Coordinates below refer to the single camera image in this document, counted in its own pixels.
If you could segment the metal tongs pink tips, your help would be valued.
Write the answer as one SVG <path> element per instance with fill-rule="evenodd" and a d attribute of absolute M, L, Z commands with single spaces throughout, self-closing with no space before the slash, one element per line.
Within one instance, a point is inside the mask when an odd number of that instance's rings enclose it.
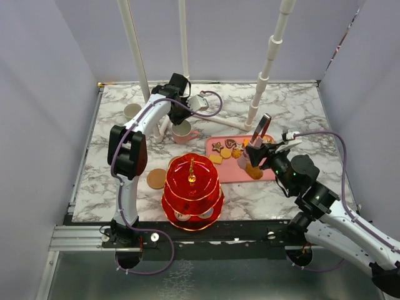
<path fill-rule="evenodd" d="M 254 133 L 252 135 L 251 140 L 247 145 L 251 146 L 259 146 L 261 144 L 261 140 L 266 134 L 266 131 L 268 130 L 268 127 L 271 123 L 272 117 L 268 113 L 264 113 L 261 120 L 259 121 L 258 125 L 256 126 L 256 129 L 254 130 Z M 237 165 L 245 170 L 247 163 L 249 162 L 248 158 L 248 153 L 246 150 L 244 150 L 243 154 L 241 157 L 237 159 Z"/>

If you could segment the pink mug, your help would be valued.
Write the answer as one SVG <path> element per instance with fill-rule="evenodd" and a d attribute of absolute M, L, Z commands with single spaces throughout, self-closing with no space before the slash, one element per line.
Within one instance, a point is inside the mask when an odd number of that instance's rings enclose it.
<path fill-rule="evenodd" d="M 189 121 L 184 120 L 179 125 L 172 125 L 171 127 L 172 138 L 177 144 L 186 144 L 193 139 L 199 137 L 199 131 L 192 128 Z"/>

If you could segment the blue frosted donut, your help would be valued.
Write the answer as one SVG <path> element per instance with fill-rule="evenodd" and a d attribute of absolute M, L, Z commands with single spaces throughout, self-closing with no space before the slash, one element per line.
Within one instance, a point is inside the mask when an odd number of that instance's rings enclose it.
<path fill-rule="evenodd" d="M 213 215 L 213 212 L 214 212 L 214 208 L 212 207 L 205 213 L 200 214 L 198 217 L 201 219 L 209 219 Z"/>

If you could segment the red three-tier stand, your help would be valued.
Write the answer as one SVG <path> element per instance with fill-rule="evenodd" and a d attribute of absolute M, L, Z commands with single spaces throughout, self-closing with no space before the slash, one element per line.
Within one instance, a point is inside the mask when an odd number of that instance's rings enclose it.
<path fill-rule="evenodd" d="M 171 163 L 166 173 L 161 204 L 173 226 L 192 232 L 204 230 L 219 219 L 224 202 L 218 171 L 209 158 L 187 153 Z M 198 217 L 210 208 L 214 208 L 214 212 L 209 219 Z M 190 215 L 191 218 L 178 221 L 175 212 Z"/>

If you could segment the white chocolate donut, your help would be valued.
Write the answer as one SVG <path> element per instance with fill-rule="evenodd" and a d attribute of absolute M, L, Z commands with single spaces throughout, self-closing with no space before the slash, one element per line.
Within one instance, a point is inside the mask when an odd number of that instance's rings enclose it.
<path fill-rule="evenodd" d="M 191 216 L 190 215 L 187 215 L 187 214 L 181 214 L 181 213 L 178 213 L 178 212 L 175 212 L 174 213 L 174 216 L 175 216 L 175 218 L 178 220 L 178 221 L 187 221 L 187 220 L 189 220 L 190 218 L 191 218 Z"/>

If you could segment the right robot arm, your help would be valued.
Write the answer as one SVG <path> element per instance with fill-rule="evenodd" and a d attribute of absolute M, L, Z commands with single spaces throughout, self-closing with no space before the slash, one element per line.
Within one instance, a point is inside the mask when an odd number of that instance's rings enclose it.
<path fill-rule="evenodd" d="M 308 240 L 352 262 L 371 276 L 374 285 L 399 297 L 399 241 L 378 230 L 318 181 L 319 169 L 308 155 L 288 159 L 280 145 L 246 146 L 254 167 L 271 169 L 287 197 L 301 210 L 287 237 L 293 244 Z"/>

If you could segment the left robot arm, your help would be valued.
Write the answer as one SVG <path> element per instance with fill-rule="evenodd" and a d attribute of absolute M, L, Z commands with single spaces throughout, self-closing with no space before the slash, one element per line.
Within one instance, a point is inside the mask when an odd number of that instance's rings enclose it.
<path fill-rule="evenodd" d="M 123 126 L 111 128 L 107 163 L 111 167 L 111 176 L 119 184 L 111 234 L 123 246 L 132 246 L 138 239 L 134 225 L 138 222 L 138 181 L 148 162 L 146 136 L 164 116 L 180 125 L 192 115 L 188 97 L 184 95 L 187 88 L 191 88 L 189 80 L 174 73 L 167 84 L 152 89 L 147 104 L 133 119 Z"/>

